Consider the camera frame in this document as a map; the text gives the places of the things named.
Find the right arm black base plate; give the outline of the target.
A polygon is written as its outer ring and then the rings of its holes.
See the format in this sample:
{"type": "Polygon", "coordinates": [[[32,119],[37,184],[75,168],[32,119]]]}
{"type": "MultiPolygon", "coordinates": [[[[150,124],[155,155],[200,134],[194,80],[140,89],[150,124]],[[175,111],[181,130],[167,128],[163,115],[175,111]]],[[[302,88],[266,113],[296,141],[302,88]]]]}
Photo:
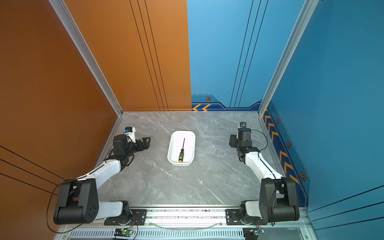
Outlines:
{"type": "Polygon", "coordinates": [[[260,217],[243,217],[239,209],[226,209],[225,215],[226,215],[226,223],[228,226],[235,226],[235,225],[263,226],[267,224],[267,222],[260,217]]]}

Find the white plastic bin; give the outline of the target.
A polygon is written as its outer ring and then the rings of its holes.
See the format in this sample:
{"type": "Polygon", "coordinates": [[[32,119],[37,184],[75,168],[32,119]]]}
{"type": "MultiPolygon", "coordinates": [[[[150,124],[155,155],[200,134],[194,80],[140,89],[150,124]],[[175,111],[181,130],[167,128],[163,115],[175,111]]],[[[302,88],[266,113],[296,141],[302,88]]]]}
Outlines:
{"type": "Polygon", "coordinates": [[[196,135],[191,131],[175,131],[171,135],[167,159],[173,166],[188,167],[195,158],[196,135]]]}

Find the black yellow screwdriver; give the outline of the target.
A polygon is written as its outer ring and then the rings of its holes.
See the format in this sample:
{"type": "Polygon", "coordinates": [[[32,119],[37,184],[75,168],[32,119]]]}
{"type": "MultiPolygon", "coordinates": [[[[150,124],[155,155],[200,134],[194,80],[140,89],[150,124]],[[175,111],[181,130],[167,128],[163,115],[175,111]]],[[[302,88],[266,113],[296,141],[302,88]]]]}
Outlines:
{"type": "Polygon", "coordinates": [[[185,138],[183,139],[183,145],[179,154],[179,162],[182,163],[184,160],[184,145],[185,145],[185,138]]]}

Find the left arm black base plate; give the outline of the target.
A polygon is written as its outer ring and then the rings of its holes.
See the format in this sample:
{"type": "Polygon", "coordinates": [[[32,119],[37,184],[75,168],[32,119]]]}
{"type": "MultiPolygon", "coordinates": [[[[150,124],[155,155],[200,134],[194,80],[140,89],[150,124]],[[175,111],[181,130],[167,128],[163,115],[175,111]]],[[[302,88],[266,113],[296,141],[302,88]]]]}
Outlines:
{"type": "Polygon", "coordinates": [[[121,214],[117,217],[107,218],[105,226],[143,226],[147,217],[146,209],[131,209],[128,214],[121,214]]]}

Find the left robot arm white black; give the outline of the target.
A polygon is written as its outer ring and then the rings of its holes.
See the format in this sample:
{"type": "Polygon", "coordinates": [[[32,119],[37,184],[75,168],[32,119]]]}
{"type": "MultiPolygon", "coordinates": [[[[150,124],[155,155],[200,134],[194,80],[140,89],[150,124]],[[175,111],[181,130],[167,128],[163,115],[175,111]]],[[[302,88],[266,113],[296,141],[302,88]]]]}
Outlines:
{"type": "Polygon", "coordinates": [[[130,166],[135,153],[147,150],[151,138],[134,140],[133,136],[117,135],[113,148],[101,165],[60,185],[53,221],[57,225],[90,224],[105,219],[119,225],[133,220],[128,201],[100,202],[98,189],[111,177],[130,166]]]}

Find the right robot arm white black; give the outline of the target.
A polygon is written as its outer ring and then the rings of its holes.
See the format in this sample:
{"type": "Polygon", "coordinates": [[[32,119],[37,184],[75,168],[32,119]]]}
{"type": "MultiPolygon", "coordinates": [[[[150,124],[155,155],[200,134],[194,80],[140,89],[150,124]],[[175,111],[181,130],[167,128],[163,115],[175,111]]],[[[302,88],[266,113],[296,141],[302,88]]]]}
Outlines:
{"type": "Polygon", "coordinates": [[[294,222],[300,218],[296,182],[278,173],[252,144],[252,129],[245,122],[239,124],[238,133],[230,135],[229,145],[237,150],[240,162],[248,166],[260,181],[258,200],[242,201],[240,220],[245,225],[274,225],[294,222]]]}

